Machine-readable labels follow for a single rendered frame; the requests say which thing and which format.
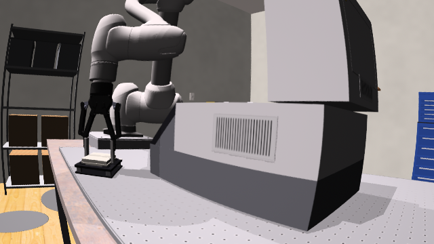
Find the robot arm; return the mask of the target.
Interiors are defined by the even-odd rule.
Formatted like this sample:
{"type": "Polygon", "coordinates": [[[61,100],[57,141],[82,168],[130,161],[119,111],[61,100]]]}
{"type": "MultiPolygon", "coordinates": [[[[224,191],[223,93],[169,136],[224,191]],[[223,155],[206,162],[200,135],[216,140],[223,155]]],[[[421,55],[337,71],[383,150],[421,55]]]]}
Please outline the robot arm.
{"type": "Polygon", "coordinates": [[[118,61],[153,61],[151,82],[145,92],[133,83],[118,84],[113,102],[121,103],[121,137],[143,137],[136,123],[163,123],[176,103],[183,103],[170,82],[172,60],[186,43],[177,27],[179,12],[193,0],[126,0],[126,12],[143,24],[127,27],[119,14],[103,17],[92,42],[90,81],[115,82],[118,61]],[[159,15],[142,4],[157,4],[159,15]],[[133,126],[130,126],[133,125],[133,126]]]}

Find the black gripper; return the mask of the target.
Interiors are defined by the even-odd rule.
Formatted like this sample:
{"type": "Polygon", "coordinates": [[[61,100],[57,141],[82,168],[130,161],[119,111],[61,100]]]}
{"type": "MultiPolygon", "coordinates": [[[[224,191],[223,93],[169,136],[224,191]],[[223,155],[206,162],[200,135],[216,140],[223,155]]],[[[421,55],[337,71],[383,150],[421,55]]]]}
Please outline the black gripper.
{"type": "Polygon", "coordinates": [[[108,127],[108,132],[111,137],[111,163],[115,162],[115,150],[116,150],[116,139],[121,137],[121,122],[120,122],[120,108],[121,103],[113,102],[113,84],[107,82],[93,82],[90,87],[90,98],[87,102],[81,102],[81,114],[79,120],[79,131],[78,134],[83,136],[83,147],[85,157],[90,154],[89,152],[89,133],[92,127],[92,123],[96,114],[104,115],[106,125],[108,127]],[[91,108],[89,119],[85,126],[85,118],[88,105],[91,108]],[[113,124],[111,122],[109,109],[113,105],[115,110],[115,131],[113,129],[113,124]],[[85,127],[85,130],[84,130],[85,127]]]}

